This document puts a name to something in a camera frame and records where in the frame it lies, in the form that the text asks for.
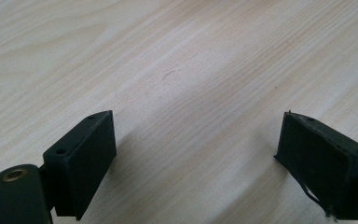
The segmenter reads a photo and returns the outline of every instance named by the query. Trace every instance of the black plastic part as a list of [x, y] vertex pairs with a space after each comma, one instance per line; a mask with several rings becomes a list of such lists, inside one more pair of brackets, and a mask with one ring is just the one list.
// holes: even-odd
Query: black plastic part
[[44, 154], [48, 185], [58, 216], [80, 220], [116, 156], [112, 111], [83, 119]]
[[45, 165], [42, 165], [39, 168], [39, 174], [40, 178], [42, 180], [43, 185], [43, 192], [45, 193], [45, 199], [46, 199], [46, 208], [51, 211], [53, 209], [54, 205], [54, 183], [51, 178], [48, 178], [48, 173], [46, 171]]
[[0, 173], [0, 223], [51, 223], [39, 169], [14, 166]]
[[358, 143], [316, 119], [286, 112], [275, 158], [327, 216], [358, 219]]

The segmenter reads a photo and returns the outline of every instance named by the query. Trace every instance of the wood grain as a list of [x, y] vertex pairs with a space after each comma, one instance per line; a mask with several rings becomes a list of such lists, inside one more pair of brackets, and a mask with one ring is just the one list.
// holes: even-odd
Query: wood grain
[[358, 1], [0, 1], [0, 171], [107, 109], [80, 223], [333, 222], [272, 156], [289, 109], [358, 141]]

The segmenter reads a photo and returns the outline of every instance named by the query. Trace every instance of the light wood surface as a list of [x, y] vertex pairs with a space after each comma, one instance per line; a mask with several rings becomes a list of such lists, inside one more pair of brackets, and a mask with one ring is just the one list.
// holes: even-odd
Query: light wood surface
[[0, 1], [0, 171], [108, 109], [80, 223], [334, 222], [272, 156], [288, 110], [358, 141], [358, 1]]

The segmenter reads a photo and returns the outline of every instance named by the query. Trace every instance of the black bracket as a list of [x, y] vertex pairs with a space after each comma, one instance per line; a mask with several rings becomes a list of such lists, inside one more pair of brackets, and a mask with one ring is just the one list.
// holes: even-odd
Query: black bracket
[[83, 119], [44, 154], [45, 164], [14, 166], [0, 173], [0, 223], [80, 220], [116, 156], [112, 111]]
[[275, 158], [328, 217], [358, 219], [358, 143], [289, 111]]

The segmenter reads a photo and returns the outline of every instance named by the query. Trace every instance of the wooden table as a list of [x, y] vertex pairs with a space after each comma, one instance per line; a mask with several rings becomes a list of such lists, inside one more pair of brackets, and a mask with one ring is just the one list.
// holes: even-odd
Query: wooden table
[[327, 223], [272, 156], [288, 110], [358, 141], [358, 1], [0, 1], [0, 171], [109, 109], [80, 223]]

